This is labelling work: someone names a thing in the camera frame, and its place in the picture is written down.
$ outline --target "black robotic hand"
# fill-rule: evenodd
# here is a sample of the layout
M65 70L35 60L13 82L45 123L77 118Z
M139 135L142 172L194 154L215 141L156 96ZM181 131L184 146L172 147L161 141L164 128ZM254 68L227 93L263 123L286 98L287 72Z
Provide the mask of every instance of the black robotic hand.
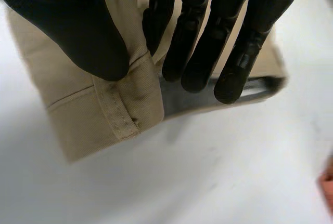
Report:
M127 74L130 57L105 0L4 1L86 72L108 81Z
M166 81L181 79L182 87L192 93L205 88L244 1L212 0L208 23L195 48L208 0L182 0L182 12L162 69ZM214 89L218 101L232 104L240 97L270 30L292 2L249 0L242 28ZM144 13L143 29L152 54L169 23L173 5L174 0L150 0Z

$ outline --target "seam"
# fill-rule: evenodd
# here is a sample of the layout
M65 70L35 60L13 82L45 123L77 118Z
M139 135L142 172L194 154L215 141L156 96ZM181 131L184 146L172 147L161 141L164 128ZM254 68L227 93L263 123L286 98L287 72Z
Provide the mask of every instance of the seam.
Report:
M76 92L74 92L74 93L71 93L71 94L69 94L69 95L67 95L67 96L65 96L65 97L63 97L63 98L60 98L60 99L58 99L57 101L55 101L55 102L53 102L53 103L51 103L50 105L48 105L48 106L46 106L46 108L50 108L50 107L52 107L53 105L55 105L56 103L58 103L58 102L60 102L60 101L62 101L62 100L64 100L64 99L66 99L66 98L68 98L68 97L70 97L70 96L73 96L73 95L75 95L76 93L80 93L80 92L82 92L82 91L84 91L84 90L87 90L87 89L89 89L89 88L91 88L91 87L93 87L94 85L90 85L90 86L87 86L87 87L85 87L85 88L83 88L83 89L81 89L81 90L78 90L78 91L76 91Z

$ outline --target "cloth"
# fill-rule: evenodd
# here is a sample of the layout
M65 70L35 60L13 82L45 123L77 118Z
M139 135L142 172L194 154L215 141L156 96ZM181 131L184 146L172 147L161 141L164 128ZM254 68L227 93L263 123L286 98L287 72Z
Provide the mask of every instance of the cloth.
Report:
M130 71L118 82L107 82L81 70L41 30L8 9L12 34L70 162L135 137L159 124L164 116L158 73L169 48L181 0L176 0L173 17L153 57L147 51L142 31L142 14L148 0L106 0L106 3L130 55ZM231 51L244 13L245 6L216 66L218 74ZM283 65L277 57L268 40L250 76L271 76L285 81ZM218 103L213 106L225 107Z

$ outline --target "khaki pants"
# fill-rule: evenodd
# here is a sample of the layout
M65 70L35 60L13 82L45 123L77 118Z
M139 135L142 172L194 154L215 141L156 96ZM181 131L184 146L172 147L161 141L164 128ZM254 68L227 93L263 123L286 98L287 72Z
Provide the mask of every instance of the khaki pants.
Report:
M135 137L164 118L159 61L168 51L181 0L176 0L173 18L154 57L147 51L141 26L148 0L106 2L131 55L128 75L116 83L78 68L50 38L8 9L12 34L45 103L64 154L71 162ZM220 73L231 52L244 13L245 7L216 66L215 75ZM284 85L285 74L274 52L272 37L266 41L251 77L277 78L279 83L272 86L272 94ZM216 109L223 107L215 104Z

